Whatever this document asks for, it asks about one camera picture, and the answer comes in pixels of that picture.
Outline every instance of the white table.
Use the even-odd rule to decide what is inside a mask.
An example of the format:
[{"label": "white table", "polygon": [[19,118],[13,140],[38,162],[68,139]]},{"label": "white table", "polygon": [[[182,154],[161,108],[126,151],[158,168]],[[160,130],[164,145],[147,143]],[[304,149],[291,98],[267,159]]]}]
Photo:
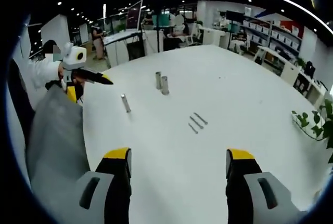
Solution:
[{"label": "white table", "polygon": [[258,49],[257,53],[253,57],[253,61],[255,61],[256,58],[260,55],[262,56],[262,59],[264,61],[266,55],[263,52],[268,52],[285,64],[285,67],[284,67],[284,70],[282,71],[281,76],[283,76],[283,74],[286,72],[286,69],[295,70],[294,75],[292,75],[289,78],[285,78],[286,82],[289,83],[291,86],[294,85],[298,74],[303,75],[306,78],[306,80],[308,80],[310,82],[309,92],[307,93],[306,98],[313,104],[313,106],[315,106],[316,109],[318,109],[319,106],[322,104],[323,99],[325,97],[325,92],[326,92],[325,87],[323,85],[318,85],[314,81],[314,79],[307,76],[303,71],[300,70],[300,68],[297,68],[296,66],[294,66],[292,63],[290,63],[287,59],[282,57],[276,51],[271,50],[270,48],[264,47],[264,46],[258,46],[258,48],[259,49]]},{"label": "white table", "polygon": [[[126,63],[130,60],[127,44],[139,41],[138,35],[140,31],[125,31],[110,35],[104,38],[104,45],[108,53],[108,61],[111,67]],[[163,51],[163,33],[160,31],[160,51]],[[157,48],[157,32],[153,30],[145,30],[142,34],[143,48],[145,56],[154,54]]]},{"label": "white table", "polygon": [[205,28],[199,25],[199,28],[203,30],[203,44],[215,45],[224,49],[228,48],[230,33],[217,29]]},{"label": "white table", "polygon": [[[170,94],[155,88],[155,72]],[[231,51],[196,46],[105,72],[114,85],[85,85],[83,130],[91,170],[105,153],[132,148],[130,223],[227,223],[226,149],[253,154],[300,209],[323,185],[331,151],[291,121],[313,106],[279,77]],[[126,94],[130,113],[120,95]],[[195,134],[189,116],[206,121]]]}]

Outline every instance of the metal pin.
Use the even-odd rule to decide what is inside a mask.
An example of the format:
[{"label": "metal pin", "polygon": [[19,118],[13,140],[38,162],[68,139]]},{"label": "metal pin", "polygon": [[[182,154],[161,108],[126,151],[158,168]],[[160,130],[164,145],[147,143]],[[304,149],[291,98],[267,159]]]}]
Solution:
[{"label": "metal pin", "polygon": [[168,95],[169,94],[169,85],[168,85],[168,77],[163,76],[161,79],[161,92],[163,95]]},{"label": "metal pin", "polygon": [[155,78],[156,78],[156,89],[160,90],[161,89],[161,72],[156,72]]},{"label": "metal pin", "polygon": [[193,126],[192,126],[190,123],[188,123],[188,125],[191,127],[191,129],[194,131],[195,134],[198,133],[198,132],[196,131],[196,129],[194,129]]},{"label": "metal pin", "polygon": [[123,103],[124,103],[124,106],[125,106],[126,112],[129,113],[129,112],[131,111],[131,108],[130,108],[129,103],[127,102],[127,99],[126,99],[125,94],[122,94],[120,97],[121,97],[121,100],[122,100]]},{"label": "metal pin", "polygon": [[199,126],[199,128],[200,129],[203,129],[203,126],[201,125],[201,124],[199,124],[193,117],[189,117],[193,122],[195,122],[198,126]]},{"label": "metal pin", "polygon": [[194,115],[197,116],[201,121],[203,121],[204,124],[206,124],[206,125],[208,124],[208,122],[205,121],[202,117],[200,117],[198,113],[194,112]]}]

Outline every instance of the metal cylinder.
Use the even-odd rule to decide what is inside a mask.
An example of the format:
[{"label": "metal cylinder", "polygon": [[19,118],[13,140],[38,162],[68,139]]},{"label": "metal cylinder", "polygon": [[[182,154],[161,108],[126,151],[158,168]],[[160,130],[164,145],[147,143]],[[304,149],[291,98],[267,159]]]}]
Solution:
[{"label": "metal cylinder", "polygon": [[163,76],[161,78],[161,92],[163,95],[168,95],[169,94],[169,85],[168,85],[168,77]]},{"label": "metal cylinder", "polygon": [[124,103],[124,106],[125,106],[126,112],[129,113],[129,112],[131,111],[131,108],[130,108],[129,103],[127,102],[127,99],[126,99],[125,94],[122,94],[120,97],[121,97],[121,100],[122,100],[123,103]]},{"label": "metal cylinder", "polygon": [[156,78],[156,89],[160,90],[161,89],[161,72],[156,72],[155,78]]}]

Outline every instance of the green leaf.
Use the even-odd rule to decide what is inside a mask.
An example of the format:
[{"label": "green leaf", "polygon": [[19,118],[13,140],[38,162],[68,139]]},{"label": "green leaf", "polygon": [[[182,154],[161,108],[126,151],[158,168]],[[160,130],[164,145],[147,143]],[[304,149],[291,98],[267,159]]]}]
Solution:
[{"label": "green leaf", "polygon": [[326,146],[326,148],[328,149],[328,148],[333,148],[333,136],[330,136],[329,138],[328,138],[328,142],[327,142],[327,146]]},{"label": "green leaf", "polygon": [[318,138],[318,137],[321,135],[321,133],[323,132],[323,128],[319,128],[317,125],[313,126],[313,127],[311,128],[311,130],[313,130],[313,133],[316,134],[316,137],[317,137],[317,138]]},{"label": "green leaf", "polygon": [[302,119],[303,119],[303,118],[301,117],[301,115],[297,115],[296,117],[297,117],[298,120],[302,123]]},{"label": "green leaf", "polygon": [[316,115],[313,116],[313,120],[314,120],[314,122],[317,124],[317,123],[320,122],[321,117],[320,117],[318,114],[316,114]]},{"label": "green leaf", "polygon": [[309,122],[307,122],[306,119],[303,118],[302,121],[301,121],[302,128],[307,127],[308,125],[309,125]]},{"label": "green leaf", "polygon": [[326,123],[323,125],[323,129],[324,129],[323,138],[333,136],[333,122],[332,121],[326,121]]},{"label": "green leaf", "polygon": [[328,163],[333,163],[333,153],[332,153],[331,157],[329,158]]},{"label": "green leaf", "polygon": [[332,102],[328,99],[325,99],[325,108],[328,116],[332,115]]}]

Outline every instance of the hand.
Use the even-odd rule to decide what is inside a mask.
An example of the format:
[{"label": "hand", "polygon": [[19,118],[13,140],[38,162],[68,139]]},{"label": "hand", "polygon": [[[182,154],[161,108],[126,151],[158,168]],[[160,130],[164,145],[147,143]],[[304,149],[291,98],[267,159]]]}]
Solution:
[{"label": "hand", "polygon": [[63,78],[63,71],[64,71],[64,68],[63,68],[63,65],[61,62],[58,67],[58,76],[59,76],[60,80]]}]

